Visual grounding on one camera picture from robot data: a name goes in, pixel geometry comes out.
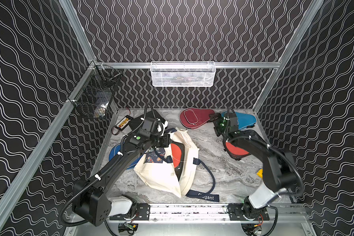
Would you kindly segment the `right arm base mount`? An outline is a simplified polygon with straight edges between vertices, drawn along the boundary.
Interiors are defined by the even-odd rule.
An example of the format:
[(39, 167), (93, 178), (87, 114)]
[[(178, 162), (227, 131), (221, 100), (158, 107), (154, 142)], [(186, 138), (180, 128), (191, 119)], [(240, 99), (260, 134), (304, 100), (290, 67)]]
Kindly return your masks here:
[(269, 221), (269, 214), (265, 207), (253, 208), (250, 204), (228, 204), (226, 208), (231, 221)]

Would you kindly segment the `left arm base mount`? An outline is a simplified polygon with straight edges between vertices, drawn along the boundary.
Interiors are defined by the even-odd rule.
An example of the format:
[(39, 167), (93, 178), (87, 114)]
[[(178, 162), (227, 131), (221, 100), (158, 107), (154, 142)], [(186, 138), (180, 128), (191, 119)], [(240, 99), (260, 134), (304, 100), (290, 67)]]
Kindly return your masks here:
[(110, 216), (112, 221), (148, 221), (150, 215), (150, 205), (146, 203), (134, 203), (127, 214)]

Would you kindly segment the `cream canvas tote bag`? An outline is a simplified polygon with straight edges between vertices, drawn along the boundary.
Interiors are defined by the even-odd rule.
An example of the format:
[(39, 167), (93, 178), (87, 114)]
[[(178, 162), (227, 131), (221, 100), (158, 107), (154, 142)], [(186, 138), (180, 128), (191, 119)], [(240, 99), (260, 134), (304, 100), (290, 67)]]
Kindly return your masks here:
[[(184, 145), (184, 166), (180, 180), (175, 174), (171, 144), (167, 148), (153, 148), (144, 154), (134, 167), (137, 176), (145, 185), (153, 189), (172, 193), (179, 198), (186, 196), (218, 203), (219, 195), (212, 194), (216, 186), (215, 177), (208, 166), (199, 159), (199, 148), (192, 141), (188, 131), (174, 129), (170, 135), (171, 143), (175, 141)], [(205, 168), (212, 179), (212, 187), (207, 192), (191, 189), (196, 169), (200, 165)]]

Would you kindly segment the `dark grey paddle case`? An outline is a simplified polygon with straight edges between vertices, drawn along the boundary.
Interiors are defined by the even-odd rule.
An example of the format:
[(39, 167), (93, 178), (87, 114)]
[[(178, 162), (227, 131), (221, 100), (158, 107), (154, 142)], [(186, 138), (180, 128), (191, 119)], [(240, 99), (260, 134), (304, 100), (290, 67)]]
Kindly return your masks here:
[(224, 150), (228, 153), (228, 155), (234, 160), (241, 160), (251, 154), (244, 149), (239, 147), (235, 147), (231, 143), (227, 142), (225, 139), (223, 140)]

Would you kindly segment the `teal paddle case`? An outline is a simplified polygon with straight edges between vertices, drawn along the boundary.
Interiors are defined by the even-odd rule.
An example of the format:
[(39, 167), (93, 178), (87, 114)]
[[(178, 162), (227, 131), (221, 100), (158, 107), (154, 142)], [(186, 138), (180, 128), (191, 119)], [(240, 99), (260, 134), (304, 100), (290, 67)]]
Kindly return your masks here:
[(257, 122), (253, 115), (233, 111), (229, 112), (229, 116), (227, 115), (227, 112), (222, 112), (221, 117), (222, 119), (219, 122), (219, 128), (222, 131), (225, 131), (226, 127), (228, 127), (229, 133), (245, 128), (252, 128)]

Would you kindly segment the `red paddle case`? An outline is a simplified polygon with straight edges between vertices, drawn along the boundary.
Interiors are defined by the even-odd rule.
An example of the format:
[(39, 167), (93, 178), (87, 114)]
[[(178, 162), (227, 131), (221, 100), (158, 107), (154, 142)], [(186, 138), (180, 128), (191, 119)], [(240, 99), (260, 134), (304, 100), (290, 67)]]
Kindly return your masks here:
[(180, 112), (180, 122), (188, 129), (197, 129), (210, 121), (212, 109), (187, 108)]

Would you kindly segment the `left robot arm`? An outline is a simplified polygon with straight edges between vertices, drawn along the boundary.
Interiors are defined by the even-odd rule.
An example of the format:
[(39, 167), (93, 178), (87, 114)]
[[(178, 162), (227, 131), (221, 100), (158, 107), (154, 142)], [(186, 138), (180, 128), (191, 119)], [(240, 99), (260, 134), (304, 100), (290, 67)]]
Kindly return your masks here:
[(154, 110), (148, 115), (148, 108), (149, 105), (144, 107), (140, 124), (122, 137), (120, 151), (94, 176), (74, 184), (72, 198), (58, 215), (60, 225), (101, 225), (113, 207), (106, 193), (128, 166), (150, 148), (166, 148), (170, 145), (170, 134), (165, 131), (168, 122), (158, 118)]

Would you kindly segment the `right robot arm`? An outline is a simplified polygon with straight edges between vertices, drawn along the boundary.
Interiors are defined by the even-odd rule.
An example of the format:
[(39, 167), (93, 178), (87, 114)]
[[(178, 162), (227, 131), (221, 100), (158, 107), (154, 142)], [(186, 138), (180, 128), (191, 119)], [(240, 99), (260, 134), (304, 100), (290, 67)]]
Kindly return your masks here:
[(245, 198), (244, 211), (265, 208), (282, 195), (303, 195), (303, 180), (292, 154), (270, 146), (253, 130), (255, 116), (228, 108), (225, 112), (210, 114), (209, 121), (214, 124), (216, 135), (223, 138), (224, 149), (231, 158), (240, 160), (252, 155), (262, 163), (263, 182)]

